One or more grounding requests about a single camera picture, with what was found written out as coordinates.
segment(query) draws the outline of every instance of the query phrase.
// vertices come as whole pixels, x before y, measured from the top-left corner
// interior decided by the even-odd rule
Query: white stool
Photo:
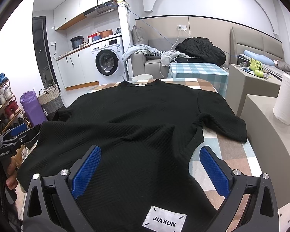
[[[141,74],[132,78],[132,81],[152,79],[150,74]]]

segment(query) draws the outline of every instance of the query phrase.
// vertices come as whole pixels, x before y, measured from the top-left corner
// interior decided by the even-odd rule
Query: washing machine door
[[[98,71],[105,76],[112,75],[118,68],[118,55],[109,49],[101,50],[96,56]]]

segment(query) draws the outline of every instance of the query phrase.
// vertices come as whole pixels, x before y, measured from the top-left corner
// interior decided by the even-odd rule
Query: purple bag
[[[25,92],[20,97],[20,103],[22,104],[32,127],[47,121],[45,113],[36,97],[34,90]]]

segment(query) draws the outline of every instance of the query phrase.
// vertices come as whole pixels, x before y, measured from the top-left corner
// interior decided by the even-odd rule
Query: clothing tag
[[[187,215],[152,206],[143,227],[156,232],[181,232]]]

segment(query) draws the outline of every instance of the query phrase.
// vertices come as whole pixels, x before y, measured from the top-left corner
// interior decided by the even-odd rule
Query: checkered tablecloth
[[[200,78],[210,82],[225,97],[228,73],[215,64],[209,63],[171,63],[168,78]]]
[[[174,79],[167,78],[161,80],[166,83],[183,84],[194,89],[217,92],[210,82],[198,78],[174,78]],[[139,80],[133,83],[146,84],[152,81],[154,80]],[[95,86],[94,88],[91,88],[90,92],[96,92],[105,88],[114,87],[117,86],[118,84],[119,83],[98,85]],[[204,167],[200,162],[199,154],[200,149],[203,146],[209,146],[217,155],[217,157],[223,159],[231,169],[240,169],[245,175],[259,177],[261,175],[261,169],[249,141],[247,141],[246,143],[237,142],[229,138],[226,138],[220,134],[217,134],[216,132],[210,130],[207,127],[203,128],[203,136],[204,142],[196,148],[190,159],[189,173],[198,181],[198,183],[203,188],[204,192],[206,193],[206,196],[208,197],[212,205],[216,209],[218,209],[222,204],[224,197],[218,195],[214,185],[212,184],[207,173],[205,172]],[[239,206],[239,209],[231,225],[229,226],[228,231],[232,231],[233,229],[236,228],[239,219],[243,214],[247,201],[248,196],[244,195],[243,200]]]

